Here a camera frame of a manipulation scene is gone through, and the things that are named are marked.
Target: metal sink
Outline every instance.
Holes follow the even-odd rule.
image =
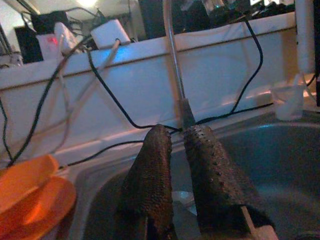
[[[215,133],[229,155],[251,177],[279,239],[290,240],[306,231],[320,232],[319,114],[304,112],[301,120],[282,122],[268,113],[216,129]],[[119,188],[133,160],[132,155],[88,169],[78,177],[77,204],[86,213],[79,215],[76,209],[70,239],[112,239]],[[173,145],[171,176],[173,191],[192,192],[182,142]],[[199,235],[194,214],[176,202],[174,213],[179,239]]]

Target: orange bowl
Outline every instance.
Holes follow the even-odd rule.
[[[74,185],[61,177],[52,177],[45,185],[8,211],[7,223],[14,223],[15,228],[7,234],[2,234],[0,239],[40,239],[68,214],[75,201]]]

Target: black device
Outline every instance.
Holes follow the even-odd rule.
[[[37,35],[53,34],[55,31],[55,24],[63,23],[70,31],[72,27],[65,11],[53,11],[48,14],[31,15],[31,21]]]
[[[180,9],[183,0],[172,1],[173,29],[175,34],[183,32],[184,15]],[[163,16],[163,0],[139,0],[144,30],[147,39],[166,35]]]
[[[314,53],[315,53],[315,76],[316,76],[316,104],[320,107],[320,1],[313,1],[314,9]]]
[[[28,64],[43,61],[36,32],[25,26],[15,27],[14,31],[20,46],[23,63]]]

